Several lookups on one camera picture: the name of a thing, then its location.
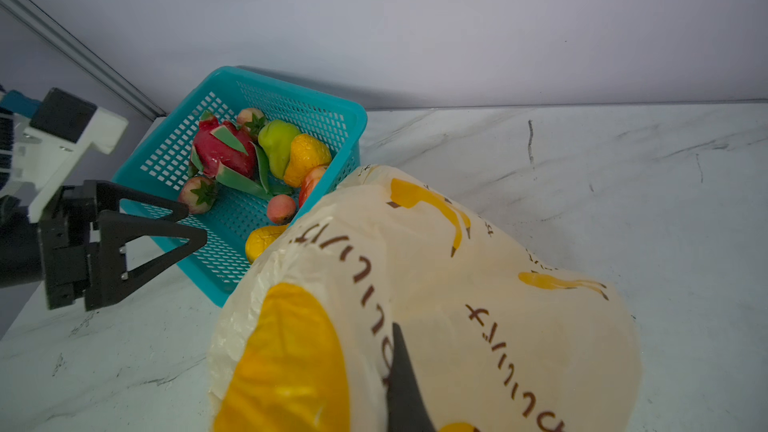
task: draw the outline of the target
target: yellow banana print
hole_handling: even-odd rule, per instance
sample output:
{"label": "yellow banana print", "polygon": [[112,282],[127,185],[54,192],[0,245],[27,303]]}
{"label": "yellow banana print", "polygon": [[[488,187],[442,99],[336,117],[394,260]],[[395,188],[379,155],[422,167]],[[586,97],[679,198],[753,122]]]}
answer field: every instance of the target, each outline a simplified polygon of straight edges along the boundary
{"label": "yellow banana print", "polygon": [[302,287],[264,298],[256,330],[226,391],[214,432],[349,432],[350,388],[339,337]]}
{"label": "yellow banana print", "polygon": [[453,207],[451,201],[441,196],[440,194],[435,194],[433,191],[427,190],[426,188],[418,186],[417,184],[406,182],[405,180],[401,180],[399,178],[393,178],[392,194],[390,195],[390,198],[392,201],[388,203],[391,207],[394,208],[413,208],[419,202],[424,202],[430,206],[434,206],[437,210],[440,211],[441,214],[446,216],[446,219],[451,224],[453,224],[454,227],[456,227],[456,236],[453,239],[451,257],[456,254],[458,247],[462,244],[462,226],[458,222],[458,216],[456,215],[457,213],[462,217],[464,226],[467,229],[467,238],[469,238],[469,229],[472,226],[472,223],[469,221],[469,216],[467,216],[463,211]]}
{"label": "yellow banana print", "polygon": [[480,432],[480,429],[466,422],[450,424],[440,429],[440,432]]}
{"label": "yellow banana print", "polygon": [[605,285],[602,285],[600,282],[596,281],[589,281],[584,279],[567,281],[550,274],[539,274],[538,272],[534,271],[520,272],[518,274],[518,278],[523,281],[524,284],[542,288],[543,290],[547,291],[584,287],[599,293],[605,300],[608,300],[608,296],[600,289],[606,288]]}

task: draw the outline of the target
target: small peach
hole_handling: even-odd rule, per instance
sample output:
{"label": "small peach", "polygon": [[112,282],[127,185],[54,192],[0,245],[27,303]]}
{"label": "small peach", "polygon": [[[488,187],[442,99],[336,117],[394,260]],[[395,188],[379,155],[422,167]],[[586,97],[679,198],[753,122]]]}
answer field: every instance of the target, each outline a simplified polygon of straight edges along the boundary
{"label": "small peach", "polygon": [[274,196],[266,206],[266,216],[273,224],[282,226],[296,215],[296,203],[289,196]]}

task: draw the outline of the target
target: toy fruit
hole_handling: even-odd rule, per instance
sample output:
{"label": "toy fruit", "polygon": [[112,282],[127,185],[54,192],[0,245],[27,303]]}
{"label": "toy fruit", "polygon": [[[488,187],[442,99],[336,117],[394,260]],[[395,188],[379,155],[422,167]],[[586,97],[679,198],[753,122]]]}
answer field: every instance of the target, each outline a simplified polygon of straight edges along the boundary
{"label": "toy fruit", "polygon": [[189,162],[187,163],[187,178],[193,178],[197,174],[200,173],[200,169],[197,168],[197,166],[192,162],[192,159],[190,158]]}
{"label": "toy fruit", "polygon": [[266,205],[266,217],[278,226],[287,224],[295,215],[296,203],[289,196],[283,194],[274,196]]}
{"label": "toy fruit", "polygon": [[206,177],[216,177],[219,164],[250,178],[256,169],[256,149],[246,130],[219,120],[205,111],[198,123],[200,128],[192,141],[190,160]]}
{"label": "toy fruit", "polygon": [[266,226],[257,228],[248,235],[248,240],[245,241],[245,256],[248,258],[248,262],[253,264],[259,255],[262,255],[266,248],[272,245],[272,242],[283,235],[287,228],[288,226]]}
{"label": "toy fruit", "polygon": [[291,142],[299,134],[298,127],[282,120],[273,120],[259,132],[259,145],[270,160],[274,177],[283,178],[290,159]]}
{"label": "toy fruit", "polygon": [[320,182],[320,179],[322,178],[322,175],[326,173],[326,170],[328,170],[328,166],[318,166],[310,170],[310,173],[306,174],[306,177],[304,177],[304,181],[301,184],[301,192],[299,192],[299,208],[304,205],[304,202],[306,202],[317,183]]}
{"label": "toy fruit", "polygon": [[264,187],[264,191],[270,193],[270,177],[267,173],[267,169],[270,168],[270,160],[266,158],[266,152],[259,146],[256,146],[256,162],[259,166],[259,182]]}
{"label": "toy fruit", "polygon": [[251,107],[243,109],[237,114],[237,125],[248,131],[251,139],[258,140],[259,131],[266,125],[264,112]]}
{"label": "toy fruit", "polygon": [[178,201],[187,204],[190,214],[205,214],[216,202],[216,182],[207,177],[187,180],[179,192]]}
{"label": "toy fruit", "polygon": [[240,113],[237,114],[237,125],[242,127],[248,122],[262,118],[264,118],[264,112],[255,107],[249,107],[248,109],[241,110]]}
{"label": "toy fruit", "polygon": [[261,184],[254,182],[250,178],[238,174],[224,164],[219,164],[219,171],[216,174],[216,181],[222,186],[236,188],[246,194],[251,194],[264,200],[269,200],[272,195],[269,194]]}
{"label": "toy fruit", "polygon": [[299,187],[310,170],[330,163],[327,145],[309,134],[298,135],[290,143],[290,161],[283,180],[291,187]]}
{"label": "toy fruit", "polygon": [[286,196],[292,196],[293,197],[293,187],[286,186],[282,182],[279,182],[276,178],[270,176],[270,195],[271,196],[279,196],[280,194],[284,194]]}

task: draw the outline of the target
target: robotic arm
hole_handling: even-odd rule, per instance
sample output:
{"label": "robotic arm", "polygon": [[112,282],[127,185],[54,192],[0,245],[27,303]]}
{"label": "robotic arm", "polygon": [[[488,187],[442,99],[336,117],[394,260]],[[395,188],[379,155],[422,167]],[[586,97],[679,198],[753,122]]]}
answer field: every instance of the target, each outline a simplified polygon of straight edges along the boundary
{"label": "robotic arm", "polygon": [[[86,310],[112,305],[206,244],[203,229],[179,224],[185,204],[106,181],[63,181],[90,147],[112,152],[128,121],[60,89],[42,102],[0,91],[0,287],[44,281],[49,308],[83,297]],[[27,207],[14,197],[29,182]],[[120,200],[170,212],[120,213]],[[143,235],[187,242],[132,270],[125,245]]]}

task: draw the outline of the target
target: red dragon fruit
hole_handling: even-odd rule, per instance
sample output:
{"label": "red dragon fruit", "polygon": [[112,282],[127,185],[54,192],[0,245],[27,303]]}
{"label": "red dragon fruit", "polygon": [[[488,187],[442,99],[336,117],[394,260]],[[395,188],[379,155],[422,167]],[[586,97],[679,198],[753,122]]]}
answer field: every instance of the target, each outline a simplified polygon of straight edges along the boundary
{"label": "red dragon fruit", "polygon": [[192,141],[192,162],[199,160],[195,165],[204,176],[216,178],[220,164],[247,178],[254,175],[256,148],[247,130],[238,130],[228,120],[219,124],[209,111],[203,113],[197,125],[200,130]]}

